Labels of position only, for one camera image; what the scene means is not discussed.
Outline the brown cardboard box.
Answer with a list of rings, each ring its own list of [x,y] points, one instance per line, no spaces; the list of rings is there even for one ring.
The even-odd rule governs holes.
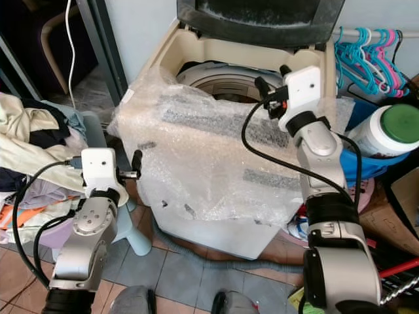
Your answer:
[[[419,255],[419,167],[394,168],[377,177],[360,224],[368,236]]]

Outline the white jar with green lid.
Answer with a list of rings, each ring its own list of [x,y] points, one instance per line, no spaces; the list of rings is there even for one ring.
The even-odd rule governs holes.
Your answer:
[[[348,132],[366,158],[397,158],[419,148],[419,108],[387,105]]]

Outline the grey robot leg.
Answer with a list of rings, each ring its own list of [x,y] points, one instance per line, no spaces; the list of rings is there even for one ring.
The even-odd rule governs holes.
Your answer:
[[[229,290],[215,294],[210,314],[259,314],[259,310],[248,296]]]
[[[132,285],[122,290],[105,310],[105,314],[151,314],[149,288]]]

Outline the red stick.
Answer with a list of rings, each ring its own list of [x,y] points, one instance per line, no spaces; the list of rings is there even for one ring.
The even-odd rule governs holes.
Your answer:
[[[375,260],[375,266],[379,269],[379,278],[383,279],[419,267],[419,257],[406,260]]]

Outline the grey right robot leg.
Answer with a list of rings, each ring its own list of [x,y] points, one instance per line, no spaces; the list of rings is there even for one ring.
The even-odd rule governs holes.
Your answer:
[[[259,314],[259,310],[248,296],[229,290],[215,294],[210,314]]]

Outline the lavender plastic laundry basket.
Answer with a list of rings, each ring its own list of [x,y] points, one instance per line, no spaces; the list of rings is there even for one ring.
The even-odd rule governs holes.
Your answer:
[[[31,243],[42,227],[52,220],[52,226],[46,228],[41,233],[40,240],[44,240],[47,234],[56,232],[60,229],[61,224],[71,222],[71,218],[63,219],[68,213],[75,211],[82,201],[81,197],[74,196],[64,201],[57,201],[45,207],[32,207],[32,209],[21,209],[17,212],[17,222],[13,222],[12,212],[14,207],[12,204],[6,204],[2,208],[0,230],[1,243],[16,243],[13,237],[13,226],[17,226],[18,239],[23,243]]]

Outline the clear bubble wrap sheet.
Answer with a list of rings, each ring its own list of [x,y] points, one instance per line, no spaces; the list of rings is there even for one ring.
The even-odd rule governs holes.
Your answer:
[[[304,201],[297,145],[254,104],[218,101],[153,66],[109,126],[143,151],[138,188],[153,209],[197,221],[279,226]]]

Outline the pile of mixed clothes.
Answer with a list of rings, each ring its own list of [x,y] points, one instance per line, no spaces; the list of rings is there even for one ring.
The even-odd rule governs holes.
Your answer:
[[[83,194],[81,171],[53,167],[40,177],[33,174],[53,162],[81,155],[87,148],[81,114],[34,99],[0,96],[0,192],[4,205],[15,203],[18,189],[27,188],[21,207],[45,207]]]

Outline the white plastic clothes hanger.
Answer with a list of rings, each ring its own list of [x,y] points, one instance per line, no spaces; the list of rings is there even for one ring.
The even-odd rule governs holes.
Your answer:
[[[386,49],[398,41],[398,33],[392,29],[359,29],[365,36],[362,46],[366,65],[371,68],[375,87],[380,94],[397,96],[401,89],[401,80],[392,61],[386,56]]]

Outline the cream top-load washing machine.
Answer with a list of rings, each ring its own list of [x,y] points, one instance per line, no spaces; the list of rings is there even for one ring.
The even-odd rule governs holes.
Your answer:
[[[347,128],[354,103],[350,99],[341,99],[336,95],[335,57],[333,57],[333,48],[330,46],[322,50],[317,50],[314,46],[296,51],[275,50],[275,48],[236,44],[219,39],[200,38],[188,27],[173,25],[147,61],[140,75],[153,66],[159,66],[169,71],[177,83],[195,87],[216,99],[216,96],[221,93],[221,88],[212,86],[210,80],[200,82],[198,76],[177,77],[187,63],[211,61],[246,69],[245,73],[236,79],[236,83],[247,89],[243,101],[237,101],[237,103],[246,104],[253,104],[259,96],[253,85],[255,75],[264,74],[266,79],[275,86],[282,81],[279,75],[281,65],[288,65],[294,71],[308,66],[318,67],[323,75],[323,101],[317,107],[317,114],[327,117],[333,131],[343,132]],[[197,221],[177,218],[173,213],[165,213],[149,207],[153,210],[158,226],[171,236],[200,243],[248,260],[260,257],[264,248],[285,225],[270,226],[237,220]]]

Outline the grey metal door frame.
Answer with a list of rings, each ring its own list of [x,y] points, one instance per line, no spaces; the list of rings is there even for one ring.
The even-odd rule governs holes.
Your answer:
[[[104,16],[101,10],[105,8],[104,0],[75,0],[76,7],[80,10],[81,18],[86,27],[88,39],[92,44],[92,50],[96,55],[100,66],[103,80],[111,97],[111,107],[116,108],[120,96],[118,96],[118,80],[115,73],[113,54],[109,48],[107,32],[105,32]]]

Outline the white and blue slipper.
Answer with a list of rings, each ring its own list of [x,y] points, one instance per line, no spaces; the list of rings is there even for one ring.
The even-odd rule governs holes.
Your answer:
[[[308,242],[308,227],[308,218],[295,216],[285,225],[285,232],[293,236],[293,238]]]

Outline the blue plastic clothes hanger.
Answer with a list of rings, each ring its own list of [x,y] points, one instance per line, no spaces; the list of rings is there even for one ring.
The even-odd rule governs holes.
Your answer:
[[[348,43],[343,40],[343,27],[339,27],[338,39],[334,44],[339,72],[341,75],[347,75],[367,95],[377,95],[379,90],[372,80],[372,71],[365,63],[364,50],[362,50],[366,36],[359,29],[356,30],[358,39],[354,43]]]

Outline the dark washing machine lid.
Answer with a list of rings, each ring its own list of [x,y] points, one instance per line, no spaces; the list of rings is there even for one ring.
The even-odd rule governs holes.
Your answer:
[[[177,0],[177,20],[201,35],[272,48],[331,38],[345,0]]]

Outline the grey left robot leg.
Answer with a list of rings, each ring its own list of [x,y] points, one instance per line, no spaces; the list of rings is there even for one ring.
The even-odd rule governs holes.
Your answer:
[[[132,285],[122,290],[105,310],[105,314],[151,314],[149,288]]]

